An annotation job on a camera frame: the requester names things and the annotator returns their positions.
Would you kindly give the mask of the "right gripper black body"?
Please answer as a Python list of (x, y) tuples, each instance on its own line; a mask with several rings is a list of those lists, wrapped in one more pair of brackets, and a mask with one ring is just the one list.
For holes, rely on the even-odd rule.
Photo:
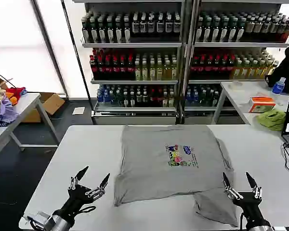
[(259, 204), (262, 199), (255, 198), (252, 192), (239, 192), (243, 198), (233, 198), (234, 205), (240, 207), (243, 210), (243, 216), (247, 223), (246, 228), (271, 228), (269, 221), (265, 220), (260, 209)]

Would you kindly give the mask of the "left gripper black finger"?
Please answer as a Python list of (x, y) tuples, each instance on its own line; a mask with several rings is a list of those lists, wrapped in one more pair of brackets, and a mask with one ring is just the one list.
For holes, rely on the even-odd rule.
[(108, 184), (109, 177), (110, 174), (108, 173), (106, 177), (102, 180), (101, 184), (96, 189), (87, 191), (85, 195), (88, 198), (92, 199), (99, 199), (100, 197), (102, 197), (105, 194), (105, 188)]
[(71, 182), (70, 182), (70, 186), (69, 189), (70, 190), (75, 190), (76, 186), (78, 185), (79, 181), (83, 178), (83, 176), (85, 175), (86, 171), (88, 170), (89, 166), (86, 166), (84, 169), (80, 170), (76, 176), (71, 177)]

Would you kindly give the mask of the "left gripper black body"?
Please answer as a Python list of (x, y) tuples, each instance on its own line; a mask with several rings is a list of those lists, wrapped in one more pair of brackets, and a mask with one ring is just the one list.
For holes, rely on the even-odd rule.
[(93, 199), (85, 195), (87, 191), (90, 191), (90, 189), (81, 185), (77, 185), (75, 190), (68, 190), (68, 200), (61, 209), (55, 210), (53, 215), (57, 215), (65, 221), (74, 221), (78, 214), (89, 213), (95, 210), (96, 206), (94, 205), (82, 209), (84, 205), (93, 203)]

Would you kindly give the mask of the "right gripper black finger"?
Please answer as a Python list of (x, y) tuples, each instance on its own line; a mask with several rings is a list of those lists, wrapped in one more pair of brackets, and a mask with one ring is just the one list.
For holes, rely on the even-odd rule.
[(227, 197), (230, 200), (242, 200), (243, 196), (239, 194), (230, 184), (230, 181), (226, 174), (223, 172), (223, 184), (224, 184), (224, 192), (227, 194)]
[(262, 191), (263, 191), (262, 187), (257, 185), (255, 179), (248, 172), (246, 172), (246, 177), (247, 177), (249, 185), (252, 189), (252, 192), (254, 194), (254, 198), (261, 200), (262, 199)]

